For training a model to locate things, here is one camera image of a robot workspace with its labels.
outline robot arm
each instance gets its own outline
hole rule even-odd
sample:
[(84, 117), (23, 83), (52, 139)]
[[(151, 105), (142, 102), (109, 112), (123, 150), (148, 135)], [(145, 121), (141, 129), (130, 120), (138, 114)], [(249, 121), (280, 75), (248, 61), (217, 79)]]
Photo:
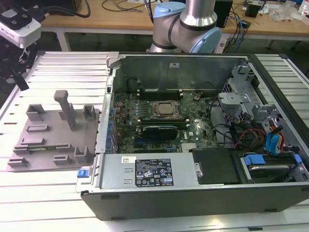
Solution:
[(216, 27), (215, 0), (164, 2), (154, 10), (150, 52), (211, 53), (221, 38)]
[(25, 10), (13, 0), (0, 0), (0, 78), (15, 82), (21, 91), (28, 89), (22, 76), (32, 68), (38, 42), (41, 37), (41, 22), (50, 11), (62, 11), (79, 17), (90, 17), (91, 11), (85, 1), (88, 14), (83, 15), (57, 6)]

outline white sticker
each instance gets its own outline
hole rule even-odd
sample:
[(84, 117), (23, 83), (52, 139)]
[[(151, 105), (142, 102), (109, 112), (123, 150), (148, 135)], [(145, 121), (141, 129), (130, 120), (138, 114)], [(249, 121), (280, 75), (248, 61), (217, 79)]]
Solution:
[(179, 63), (169, 63), (170, 68), (179, 68)]
[(122, 156), (121, 162), (122, 163), (135, 163), (136, 156)]

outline motherboard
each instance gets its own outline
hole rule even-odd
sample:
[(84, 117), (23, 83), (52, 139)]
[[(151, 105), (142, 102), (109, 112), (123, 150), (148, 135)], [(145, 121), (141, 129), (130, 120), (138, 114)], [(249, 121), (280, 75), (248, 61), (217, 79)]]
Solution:
[(198, 92), (180, 98), (115, 93), (117, 153), (188, 152), (218, 147), (207, 117), (208, 102)]

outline wooden desk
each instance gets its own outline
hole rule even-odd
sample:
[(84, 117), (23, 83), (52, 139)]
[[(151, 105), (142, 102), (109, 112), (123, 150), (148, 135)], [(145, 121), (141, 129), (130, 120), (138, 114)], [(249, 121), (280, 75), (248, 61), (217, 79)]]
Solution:
[[(144, 6), (138, 12), (111, 12), (102, 8), (103, 0), (88, 0), (91, 8), (89, 18), (77, 16), (52, 15), (42, 23), (43, 31), (53, 31), (57, 33), (63, 51), (69, 51), (70, 45), (65, 32), (84, 33), (116, 33), (116, 34), (152, 34), (153, 25), (146, 13)], [(106, 2), (105, 7), (117, 9), (115, 0)], [(256, 18), (244, 16), (244, 11), (237, 9), (236, 4), (242, 0), (235, 0), (233, 7), (241, 19), (251, 22), (246, 38), (271, 39), (271, 40), (309, 40), (309, 26), (299, 20), (274, 22), (269, 15), (258, 14)], [(123, 7), (129, 8), (137, 6), (137, 3), (122, 3)], [(80, 13), (87, 11), (83, 3)], [(235, 25), (232, 20), (228, 20), (225, 28), (222, 29), (223, 40), (230, 37), (235, 32)]]

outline cable bundle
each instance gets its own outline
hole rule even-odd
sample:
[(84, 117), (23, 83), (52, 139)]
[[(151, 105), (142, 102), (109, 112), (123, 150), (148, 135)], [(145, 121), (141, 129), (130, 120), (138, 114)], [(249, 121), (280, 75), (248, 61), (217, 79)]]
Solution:
[(233, 14), (233, 16), (229, 16), (229, 17), (232, 18), (234, 20), (234, 22), (236, 23), (236, 31), (235, 31), (233, 37), (227, 43), (227, 46), (225, 47), (225, 49), (223, 51), (227, 50), (231, 46), (236, 45), (236, 48), (233, 51), (233, 53), (236, 53), (237, 50), (239, 49), (240, 44), (244, 40), (244, 36), (246, 35), (248, 29), (245, 30), (243, 28), (243, 25), (242, 25), (242, 22), (241, 22), (239, 15), (237, 13), (235, 13), (233, 7), (231, 9), (232, 9), (231, 13)]

